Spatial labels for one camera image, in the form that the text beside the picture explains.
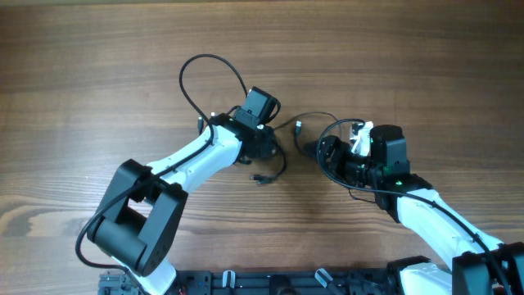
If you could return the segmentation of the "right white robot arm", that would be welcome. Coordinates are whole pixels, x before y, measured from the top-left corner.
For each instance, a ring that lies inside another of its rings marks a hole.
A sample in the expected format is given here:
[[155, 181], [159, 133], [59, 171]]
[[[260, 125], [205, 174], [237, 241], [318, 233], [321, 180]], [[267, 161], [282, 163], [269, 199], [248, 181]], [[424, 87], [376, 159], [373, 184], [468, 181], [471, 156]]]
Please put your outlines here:
[[503, 243], [448, 206], [422, 177], [411, 173], [403, 130], [355, 122], [345, 142], [325, 129], [304, 145], [322, 172], [349, 191], [372, 193], [373, 203], [416, 233], [446, 264], [424, 256], [387, 266], [389, 294], [521, 294], [523, 244]]

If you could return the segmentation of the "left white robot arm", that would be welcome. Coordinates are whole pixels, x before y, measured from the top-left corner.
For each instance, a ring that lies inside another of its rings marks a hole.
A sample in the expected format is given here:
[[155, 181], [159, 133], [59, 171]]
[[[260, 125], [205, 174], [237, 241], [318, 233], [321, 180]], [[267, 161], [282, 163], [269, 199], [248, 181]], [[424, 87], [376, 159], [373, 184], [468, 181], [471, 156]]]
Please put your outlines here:
[[80, 234], [122, 272], [101, 282], [101, 294], [171, 292], [178, 272], [167, 254], [189, 194], [235, 163], [271, 157], [277, 141], [269, 122], [280, 108], [275, 97], [254, 87], [242, 106], [207, 119], [200, 135], [174, 154], [147, 165], [133, 159], [120, 165]]

